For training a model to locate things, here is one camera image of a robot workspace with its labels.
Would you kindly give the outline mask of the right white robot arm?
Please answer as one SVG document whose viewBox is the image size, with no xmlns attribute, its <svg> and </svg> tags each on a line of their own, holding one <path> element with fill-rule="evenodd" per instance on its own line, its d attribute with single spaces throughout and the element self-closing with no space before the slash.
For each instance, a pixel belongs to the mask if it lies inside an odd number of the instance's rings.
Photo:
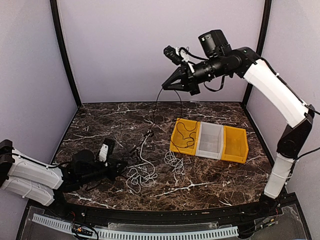
<svg viewBox="0 0 320 240">
<path fill-rule="evenodd" d="M 190 63 L 192 54 L 184 47 L 167 46 L 164 55 L 178 68 L 161 85 L 166 91 L 200 93 L 199 85 L 226 76 L 245 79 L 256 87 L 283 115 L 287 126 L 278 141 L 276 159 L 255 205 L 255 213 L 266 217 L 278 205 L 278 197 L 292 176 L 299 154 L 313 126 L 317 111 L 303 101 L 275 72 L 263 57 L 249 47 L 232 49 L 220 29 L 198 37 L 206 55 L 197 64 Z"/>
</svg>

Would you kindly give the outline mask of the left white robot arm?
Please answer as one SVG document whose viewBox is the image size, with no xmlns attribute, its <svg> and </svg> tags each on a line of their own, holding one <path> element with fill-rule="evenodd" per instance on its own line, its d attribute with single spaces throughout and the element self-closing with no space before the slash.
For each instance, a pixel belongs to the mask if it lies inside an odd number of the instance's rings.
<svg viewBox="0 0 320 240">
<path fill-rule="evenodd" d="M 0 143 L 0 188 L 34 200 L 60 218 L 67 218 L 70 206 L 63 194 L 79 190 L 91 182 L 114 181 L 128 166 L 125 160 L 111 158 L 115 141 L 106 138 L 98 153 L 84 149 L 70 161 L 45 164 L 14 148 L 11 140 Z"/>
</svg>

